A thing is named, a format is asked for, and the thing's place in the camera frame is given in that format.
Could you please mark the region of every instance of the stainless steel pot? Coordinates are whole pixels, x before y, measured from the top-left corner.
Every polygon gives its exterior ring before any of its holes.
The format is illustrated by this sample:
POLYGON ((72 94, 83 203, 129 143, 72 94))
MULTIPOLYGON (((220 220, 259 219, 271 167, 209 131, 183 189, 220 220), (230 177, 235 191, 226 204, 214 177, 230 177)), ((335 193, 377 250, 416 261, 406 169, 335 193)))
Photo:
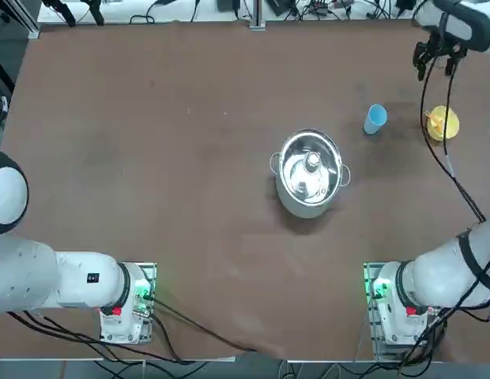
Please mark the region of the stainless steel pot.
POLYGON ((324 133, 303 129, 289 137, 269 159, 278 197, 295 216, 312 219, 323 214, 340 187, 350 183, 350 170, 324 133), (349 178, 342 183, 343 170, 349 178))

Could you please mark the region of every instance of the blue cup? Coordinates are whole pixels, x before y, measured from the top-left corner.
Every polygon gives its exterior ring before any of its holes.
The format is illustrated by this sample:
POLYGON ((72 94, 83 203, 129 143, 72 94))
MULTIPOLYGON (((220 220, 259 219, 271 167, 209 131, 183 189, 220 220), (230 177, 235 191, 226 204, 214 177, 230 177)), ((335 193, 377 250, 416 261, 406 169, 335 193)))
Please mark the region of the blue cup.
POLYGON ((366 134, 375 134, 387 122, 387 111, 380 104, 373 104, 368 109, 366 120, 364 120, 364 131, 366 134))

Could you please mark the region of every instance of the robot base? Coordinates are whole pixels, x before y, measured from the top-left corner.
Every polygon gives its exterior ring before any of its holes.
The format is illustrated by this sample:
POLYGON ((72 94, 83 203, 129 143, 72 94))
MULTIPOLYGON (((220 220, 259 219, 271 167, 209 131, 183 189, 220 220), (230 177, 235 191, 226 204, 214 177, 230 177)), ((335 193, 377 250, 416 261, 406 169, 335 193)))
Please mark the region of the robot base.
POLYGON ((367 262, 364 282, 375 360, 396 362, 426 328, 428 313, 407 314, 395 287, 398 262, 367 262))
POLYGON ((100 340, 109 343, 148 343, 152 339, 154 301, 143 296, 155 297, 156 264, 123 262, 130 274, 130 290, 126 304, 113 314, 100 311, 100 340))

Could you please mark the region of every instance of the tabletop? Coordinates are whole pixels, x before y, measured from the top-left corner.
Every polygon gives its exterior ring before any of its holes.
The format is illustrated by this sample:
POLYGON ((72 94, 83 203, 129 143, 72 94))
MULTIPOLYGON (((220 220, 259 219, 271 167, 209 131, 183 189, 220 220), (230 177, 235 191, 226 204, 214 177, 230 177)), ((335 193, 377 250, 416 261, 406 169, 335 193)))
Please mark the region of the tabletop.
MULTIPOLYGON (((427 38, 406 21, 46 30, 28 45, 3 143, 31 190, 14 233, 155 261, 158 297, 265 354, 352 360, 363 263, 415 258, 476 222, 422 139, 412 54, 427 38), (369 137, 373 103, 389 122, 369 137), (269 169, 307 127, 352 171, 315 220, 282 208, 269 169)), ((447 83, 436 69, 428 109, 445 103, 447 83)), ((451 161, 490 215, 490 56, 462 62, 451 106, 461 121, 451 161)), ((95 310, 48 314, 99 335, 95 310)), ((237 353, 164 319, 185 358, 237 353)), ((168 356, 156 335, 142 348, 168 356)), ((0 315, 0 358, 94 356, 0 315)), ((365 329, 359 358, 371 357, 365 329)), ((490 362, 490 325, 451 318, 440 359, 490 362)))

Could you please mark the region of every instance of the wire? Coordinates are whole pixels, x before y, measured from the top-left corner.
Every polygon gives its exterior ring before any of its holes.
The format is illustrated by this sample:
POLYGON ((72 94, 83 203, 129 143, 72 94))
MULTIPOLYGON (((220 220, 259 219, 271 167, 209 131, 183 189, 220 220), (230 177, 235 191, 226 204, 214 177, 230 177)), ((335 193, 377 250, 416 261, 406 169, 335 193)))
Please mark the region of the wire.
POLYGON ((322 376, 319 378, 319 379, 324 379, 328 373, 331 372, 331 370, 334 368, 334 367, 337 367, 338 369, 338 378, 337 379, 340 379, 340 376, 341 376, 341 373, 340 373, 340 365, 338 365, 337 363, 333 363, 330 368, 328 368, 323 374, 322 376))
POLYGON ((46 325, 44 324, 43 322, 41 321, 38 321, 36 320, 29 312, 27 311, 24 311, 24 314, 27 316, 27 318, 29 320, 31 320, 34 324, 40 326, 41 328, 45 328, 45 329, 48 329, 48 330, 53 330, 55 332, 61 332, 61 333, 64 333, 64 334, 70 334, 72 335, 73 337, 79 339, 80 341, 82 341, 83 343, 85 343, 87 346, 89 346, 91 349, 93 349, 98 355, 100 355, 101 357, 103 357, 104 359, 110 361, 110 362, 121 362, 123 364, 127 364, 127 362, 123 361, 122 359, 120 359, 117 355, 115 355, 115 353, 113 351, 111 351, 111 349, 107 346, 104 346, 104 348, 106 348, 106 350, 110 353, 110 355, 115 358, 115 361, 110 359, 109 357, 107 357, 106 355, 104 355, 101 351, 99 351, 98 349, 96 349, 91 343, 88 343, 86 341, 84 341, 83 339, 86 338, 87 340, 91 340, 92 338, 89 337, 89 336, 86 336, 85 334, 80 334, 80 333, 75 333, 75 332, 71 332, 70 330, 62 327, 60 324, 58 324, 57 322, 55 322, 54 320, 52 320, 51 318, 49 317, 45 317, 43 316, 43 319, 47 320, 48 322, 50 322, 51 324, 53 324, 55 326, 54 327, 51 327, 50 325, 46 325))
POLYGON ((107 371, 108 373, 113 374, 113 377, 117 377, 118 379, 124 379, 123 377, 120 376, 120 374, 116 373, 115 371, 108 369, 107 367, 105 367, 101 363, 99 363, 98 361, 94 361, 94 363, 97 364, 99 367, 101 367, 103 370, 107 371))
POLYGON ((489 322, 489 319, 488 318, 481 318, 481 317, 478 317, 477 315, 471 313, 470 311, 468 310, 461 310, 463 313, 466 313, 467 315, 469 315, 471 318, 479 321, 479 322, 489 322))
MULTIPOLYGON (((20 316, 16 315, 15 313, 12 313, 12 312, 8 312, 8 314, 10 316, 12 316, 13 318, 15 318, 16 320, 20 321, 21 320, 21 323, 26 325, 28 324, 28 322, 24 319, 22 319, 20 316)), ((75 338, 78 339, 79 342, 81 343, 84 343, 85 345, 89 346, 90 348, 92 348, 98 355, 100 355, 101 357, 103 357, 105 360, 109 361, 109 362, 119 362, 119 363, 122 363, 123 365, 126 365, 127 367, 125 367, 124 369, 122 369, 121 371, 119 371, 118 373, 115 373, 109 369, 107 369, 106 367, 102 366, 101 364, 99 364, 98 362, 96 362, 96 364, 103 368, 104 370, 106 370, 107 372, 109 373, 113 373, 114 374, 114 377, 118 377, 118 378, 122 378, 120 376, 120 374, 125 371, 125 369, 129 368, 129 366, 136 366, 137 364, 140 364, 140 362, 134 362, 134 363, 129 363, 129 362, 126 362, 126 361, 123 361, 122 359, 120 359, 119 357, 117 357, 117 355, 115 353, 113 353, 113 351, 111 351, 111 349, 108 347, 108 345, 114 345, 115 347, 118 347, 118 348, 121 348, 122 345, 115 345, 113 343, 105 343, 103 341, 98 341, 98 340, 95 340, 93 339, 92 337, 90 336, 87 336, 85 334, 82 334, 82 333, 75 333, 75 332, 71 332, 69 329, 67 328, 64 328, 63 326, 61 326, 60 324, 58 324, 57 322, 53 321, 52 319, 50 319, 49 317, 45 317, 43 316, 43 318, 45 320, 47 320, 48 322, 52 323, 53 325, 55 325, 56 328, 53 328, 51 327, 50 325, 46 325, 40 321, 37 321, 29 312, 24 312, 24 314, 33 322, 35 323, 36 325, 39 325, 45 329, 48 329, 48 330, 54 330, 54 331, 57 331, 57 332, 61 332, 61 333, 65 333, 65 334, 70 334, 72 336, 74 336, 75 338), (100 352, 99 350, 97 350, 94 346, 92 346, 92 343, 97 343, 99 344, 100 346, 103 346, 114 358, 115 360, 113 359, 110 359, 109 357, 107 357, 106 355, 104 355, 102 352, 100 352)), ((44 331, 43 329, 41 330, 36 330, 36 331, 39 331, 43 334, 48 334, 47 331, 44 331)), ((142 351, 137 351, 138 353, 140 354, 145 354, 144 352, 142 351)), ((164 361, 167 361, 167 362, 172 362, 171 360, 169 359, 166 359, 166 358, 163 358, 164 361)), ((151 363, 151 362, 146 362, 145 363, 147 366, 152 366, 152 367, 155 367, 156 369, 158 369, 159 371, 161 371, 162 373, 166 374, 168 377, 170 377, 170 379, 176 379, 175 378, 175 375, 173 375, 170 371, 166 370, 164 367, 161 367, 161 366, 158 366, 156 365, 155 363, 151 363)))
POLYGON ((241 350, 241 351, 257 351, 255 349, 252 349, 250 347, 243 347, 237 343, 234 343, 226 338, 224 338, 223 336, 220 336, 218 334, 216 334, 215 332, 209 330, 208 328, 200 325, 199 323, 197 323, 196 321, 193 321, 191 320, 189 317, 183 315, 182 313, 180 313, 178 310, 174 310, 173 308, 171 308, 168 304, 166 304, 165 302, 162 302, 161 300, 158 300, 156 298, 152 298, 150 296, 144 296, 143 297, 145 300, 150 300, 150 301, 154 301, 155 303, 159 304, 160 306, 163 306, 164 308, 166 308, 167 310, 169 310, 170 312, 174 313, 176 316, 182 318, 183 320, 187 321, 189 324, 192 324, 193 326, 195 326, 196 328, 199 328, 201 329, 203 332, 206 332, 207 334, 210 334, 213 338, 223 342, 223 343, 226 343, 227 345, 231 346, 231 347, 234 347, 235 349, 237 350, 241 350))
POLYGON ((89 12, 90 12, 90 7, 89 7, 89 9, 87 9, 87 12, 85 12, 85 14, 84 14, 82 17, 80 17, 80 20, 78 20, 78 21, 77 21, 77 24, 78 24, 80 21, 82 21, 82 20, 85 18, 85 16, 87 16, 87 15, 89 14, 89 12))
POLYGON ((194 374, 194 373, 197 373, 199 370, 201 370, 203 367, 205 367, 206 365, 208 365, 209 362, 205 362, 203 363, 202 365, 196 367, 194 370, 192 371, 189 371, 188 373, 185 373, 184 375, 182 375, 181 377, 178 377, 177 379, 185 379, 186 377, 189 377, 190 375, 194 374))
POLYGON ((198 10, 200 0, 194 1, 194 12, 192 13, 192 17, 190 18, 190 22, 194 22, 194 18, 196 17, 196 11, 198 10))
POLYGON ((447 105, 445 106, 445 122, 443 124, 443 153, 445 157, 449 156, 447 152, 447 123, 449 120, 449 105, 450 105, 450 92, 452 91, 452 82, 454 81, 454 75, 456 74, 456 69, 458 68, 459 60, 456 59, 452 73, 450 74, 449 88, 447 89, 447 105))
POLYGON ((304 363, 301 363, 301 366, 300 366, 300 370, 298 371, 298 373, 296 374, 296 379, 300 379, 300 375, 301 375, 301 370, 303 369, 303 367, 305 366, 304 363))
POLYGON ((278 371, 277 371, 277 379, 280 379, 280 372, 282 371, 282 367, 284 366, 285 361, 281 361, 280 365, 278 366, 278 371))
POLYGON ((337 20, 340 20, 340 21, 343 21, 335 12, 333 12, 331 9, 328 9, 327 10, 328 13, 332 14, 333 16, 335 16, 337 18, 337 20))
POLYGON ((381 14, 383 14, 384 15, 384 18, 389 18, 390 19, 390 14, 388 15, 387 12, 386 12, 386 10, 383 7, 381 7, 379 4, 377 4, 376 2, 370 2, 368 0, 359 0, 359 1, 360 2, 367 2, 368 4, 372 4, 375 7, 375 10, 380 9, 381 12, 379 14, 379 17, 380 17, 381 14))
POLYGON ((349 8, 347 8, 345 6, 345 3, 343 2, 343 0, 340 0, 340 2, 341 2, 341 6, 343 6, 343 9, 345 9, 345 14, 347 15, 347 18, 350 20, 350 15, 349 15, 350 14, 350 11, 349 11, 349 8))
POLYGON ((113 377, 111 377, 111 379, 115 379, 116 377, 120 377, 120 374, 121 373, 124 373, 126 370, 130 369, 131 367, 134 367, 134 366, 139 366, 139 365, 142 365, 143 362, 133 362, 133 363, 130 363, 128 366, 124 367, 123 369, 121 369, 118 373, 114 373, 113 377))
POLYGON ((435 67, 436 60, 438 59, 438 56, 436 56, 431 65, 428 68, 428 71, 426 72, 426 78, 424 80, 424 86, 422 89, 422 94, 420 96, 420 128, 422 130, 423 136, 424 136, 424 141, 426 145, 428 146, 429 152, 432 154, 433 158, 437 162, 437 164, 440 166, 440 168, 443 170, 443 172, 452 180, 452 182, 456 185, 458 188, 460 194, 462 195, 463 199, 465 199, 466 204, 472 209, 473 214, 477 217, 479 222, 484 222, 486 220, 484 214, 481 212, 481 210, 478 208, 477 204, 475 201, 472 199, 472 197, 466 192, 466 190, 463 188, 461 183, 455 178, 455 176, 450 173, 445 165, 440 161, 438 156, 435 154, 435 151, 433 150, 433 147, 431 146, 431 143, 429 142, 429 136, 428 136, 428 128, 426 124, 424 123, 425 119, 425 114, 424 114, 424 98, 426 96, 426 90, 428 88, 428 82, 429 78, 432 74, 433 68, 435 67))
POLYGON ((248 9, 247 0, 243 0, 243 4, 245 4, 245 9, 247 10, 248 17, 249 17, 250 19, 254 18, 254 17, 252 16, 251 11, 248 9))
POLYGON ((68 342, 76 342, 76 343, 85 343, 85 344, 86 343, 93 343, 93 344, 99 344, 100 346, 113 346, 113 347, 116 347, 118 349, 127 350, 127 351, 130 351, 130 352, 133 352, 133 353, 137 353, 137 354, 140 354, 140 355, 146 355, 146 356, 149 356, 149 357, 152 357, 152 358, 160 359, 161 361, 175 363, 175 361, 173 361, 171 359, 168 359, 168 358, 162 357, 160 355, 156 355, 156 354, 150 353, 148 351, 141 351, 141 350, 138 350, 138 349, 133 349, 132 347, 128 347, 126 345, 119 345, 119 344, 116 344, 116 343, 110 343, 110 342, 105 342, 105 341, 98 341, 98 340, 95 340, 92 337, 86 336, 86 335, 84 335, 82 333, 76 333, 76 334, 78 334, 82 338, 85 338, 86 339, 85 342, 84 341, 80 341, 80 340, 78 340, 76 338, 69 338, 68 336, 60 335, 60 334, 57 334, 57 333, 49 332, 47 330, 43 330, 41 328, 38 328, 35 325, 30 324, 29 322, 27 322, 26 320, 24 320, 22 317, 18 316, 17 314, 15 314, 13 312, 8 312, 8 314, 11 317, 13 317, 15 320, 17 320, 18 322, 20 322, 21 324, 23 324, 24 326, 26 326, 27 328, 30 328, 31 330, 34 330, 36 332, 40 332, 40 333, 42 333, 44 335, 47 335, 47 336, 52 336, 54 338, 58 338, 60 340, 65 340, 65 341, 68 341, 68 342))
POLYGON ((135 18, 144 18, 147 24, 155 24, 156 23, 156 19, 153 18, 152 16, 150 16, 149 13, 150 13, 150 11, 152 10, 152 8, 154 6, 158 6, 158 5, 160 5, 160 1, 159 0, 153 2, 149 6, 149 8, 147 9, 147 12, 145 14, 134 14, 133 16, 131 16, 131 18, 129 19, 129 25, 133 24, 133 20, 135 18))
POLYGON ((419 13, 420 8, 422 8, 424 6, 424 4, 426 4, 427 2, 428 2, 428 0, 422 0, 422 2, 419 4, 419 6, 417 8, 415 8, 415 10, 413 11, 412 20, 411 20, 412 25, 415 25, 414 21, 416 20, 416 16, 419 13))
POLYGON ((168 345, 168 349, 169 349, 173 359, 176 360, 178 363, 184 363, 183 359, 181 359, 175 353, 175 349, 173 349, 172 342, 169 339, 168 331, 166 330, 166 327, 164 327, 163 321, 153 313, 150 314, 150 317, 156 322, 157 325, 159 325, 160 330, 162 331, 162 333, 164 335, 164 339, 166 340, 166 344, 168 345))

